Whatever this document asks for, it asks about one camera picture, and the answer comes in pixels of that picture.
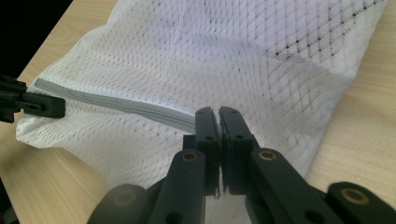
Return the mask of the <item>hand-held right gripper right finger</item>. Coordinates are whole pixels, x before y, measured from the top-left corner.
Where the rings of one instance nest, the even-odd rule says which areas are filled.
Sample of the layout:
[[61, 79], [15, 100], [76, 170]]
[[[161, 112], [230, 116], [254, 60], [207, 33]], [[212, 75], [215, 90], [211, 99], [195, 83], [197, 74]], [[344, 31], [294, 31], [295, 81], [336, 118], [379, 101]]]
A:
[[223, 187], [232, 195], [244, 195], [250, 182], [249, 157], [251, 151], [259, 145], [239, 111], [222, 106], [219, 117], [222, 129], [220, 168]]

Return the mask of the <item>white mesh laundry bag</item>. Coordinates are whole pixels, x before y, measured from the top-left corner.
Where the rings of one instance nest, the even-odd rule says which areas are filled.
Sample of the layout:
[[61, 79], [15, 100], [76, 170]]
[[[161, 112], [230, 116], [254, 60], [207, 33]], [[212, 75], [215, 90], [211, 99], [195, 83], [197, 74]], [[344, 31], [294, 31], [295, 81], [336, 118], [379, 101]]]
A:
[[195, 112], [238, 110], [262, 147], [281, 152], [306, 175], [328, 122], [361, 63], [332, 72], [293, 61], [272, 68], [197, 63], [172, 55], [173, 31], [161, 19], [167, 0], [119, 0], [105, 25], [85, 34], [31, 84], [65, 99], [65, 116], [25, 115], [19, 141], [61, 147], [110, 186], [147, 188], [162, 179]]

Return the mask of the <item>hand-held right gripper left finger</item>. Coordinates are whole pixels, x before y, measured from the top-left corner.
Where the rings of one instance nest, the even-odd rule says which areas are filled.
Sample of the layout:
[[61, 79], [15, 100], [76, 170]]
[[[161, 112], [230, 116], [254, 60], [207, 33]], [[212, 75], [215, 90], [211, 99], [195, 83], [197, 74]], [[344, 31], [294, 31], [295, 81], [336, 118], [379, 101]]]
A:
[[195, 112], [195, 134], [183, 136], [183, 149], [195, 149], [205, 154], [205, 194], [218, 196], [220, 140], [218, 124], [211, 107]]

